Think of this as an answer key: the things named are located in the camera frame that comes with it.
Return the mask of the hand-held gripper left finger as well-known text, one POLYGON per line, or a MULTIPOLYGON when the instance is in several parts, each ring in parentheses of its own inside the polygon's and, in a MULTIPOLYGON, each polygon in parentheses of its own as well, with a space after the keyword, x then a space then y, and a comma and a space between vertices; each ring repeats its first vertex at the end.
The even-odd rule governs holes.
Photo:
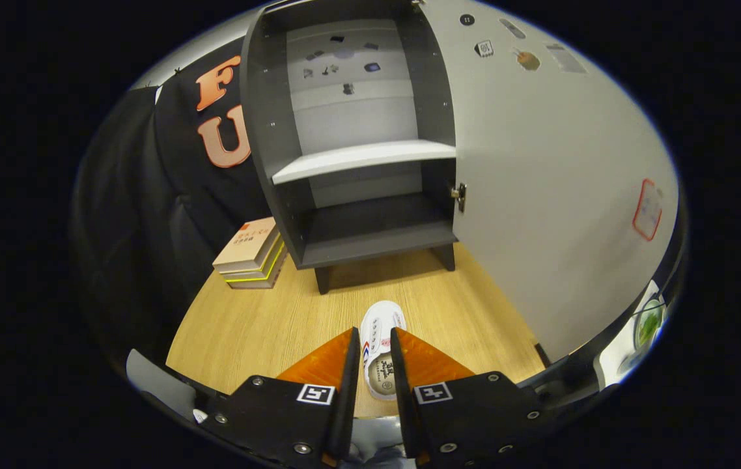
POLYGON ((359 332, 350 328, 278 377, 251 376, 210 398, 204 429, 273 466, 336 467, 352 446, 359 365, 359 332))

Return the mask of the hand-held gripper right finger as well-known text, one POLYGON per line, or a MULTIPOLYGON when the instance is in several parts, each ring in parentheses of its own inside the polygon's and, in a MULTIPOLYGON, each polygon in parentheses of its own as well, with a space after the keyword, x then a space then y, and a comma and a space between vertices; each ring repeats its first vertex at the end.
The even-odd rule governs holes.
POLYGON ((475 374, 400 328, 389 344, 404 451, 419 468, 484 468, 550 430, 534 389, 475 374))

